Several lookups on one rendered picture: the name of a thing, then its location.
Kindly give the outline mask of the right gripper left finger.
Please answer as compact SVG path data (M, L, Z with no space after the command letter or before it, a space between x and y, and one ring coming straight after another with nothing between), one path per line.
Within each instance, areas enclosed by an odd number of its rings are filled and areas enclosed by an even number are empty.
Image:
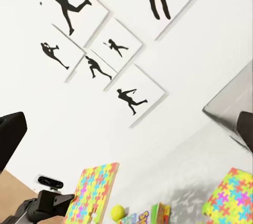
M0 117L0 174L27 131L23 111Z

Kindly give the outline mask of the jigsaw puzzle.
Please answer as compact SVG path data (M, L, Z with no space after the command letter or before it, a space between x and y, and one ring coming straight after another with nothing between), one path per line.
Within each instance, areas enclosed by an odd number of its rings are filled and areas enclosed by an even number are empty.
M103 224L119 166L115 162L83 169L63 224Z
M253 224L253 175L231 168L202 209L207 224Z

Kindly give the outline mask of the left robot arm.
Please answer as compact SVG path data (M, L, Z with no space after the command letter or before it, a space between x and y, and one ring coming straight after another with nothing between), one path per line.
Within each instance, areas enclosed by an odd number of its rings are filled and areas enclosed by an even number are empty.
M60 189L64 183L49 176L38 174L35 182L48 186L49 191L41 190L37 198L25 200L15 216L7 217L1 224L36 224L51 217L66 216L69 202L75 198L75 194L62 194Z

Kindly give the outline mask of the board game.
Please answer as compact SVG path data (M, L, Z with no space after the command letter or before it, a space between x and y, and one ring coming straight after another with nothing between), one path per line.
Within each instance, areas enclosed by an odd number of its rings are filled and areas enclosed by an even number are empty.
M129 215L116 224L168 224L170 206L158 202Z

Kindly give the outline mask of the tennis ball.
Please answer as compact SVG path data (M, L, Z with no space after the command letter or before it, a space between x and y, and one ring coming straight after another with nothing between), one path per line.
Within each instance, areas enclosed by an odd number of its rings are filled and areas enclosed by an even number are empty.
M125 209L123 206L118 204L117 206L113 207L110 212L110 216L113 221L118 222L119 220L125 218Z

